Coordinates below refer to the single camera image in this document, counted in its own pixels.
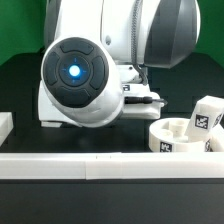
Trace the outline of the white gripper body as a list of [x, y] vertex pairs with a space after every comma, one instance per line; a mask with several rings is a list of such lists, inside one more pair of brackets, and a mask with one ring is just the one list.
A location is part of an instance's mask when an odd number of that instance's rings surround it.
[[150, 91], [148, 84], [140, 84], [140, 77], [132, 65], [117, 65], [121, 75], [123, 94], [115, 95], [116, 91], [110, 87], [109, 91], [94, 100], [89, 106], [79, 109], [68, 109], [53, 101], [50, 93], [40, 81], [38, 95], [38, 116], [42, 127], [61, 127], [63, 124], [77, 127], [98, 128], [111, 125], [117, 119], [158, 119], [163, 107], [161, 104], [124, 104], [125, 97], [145, 97], [161, 99]]

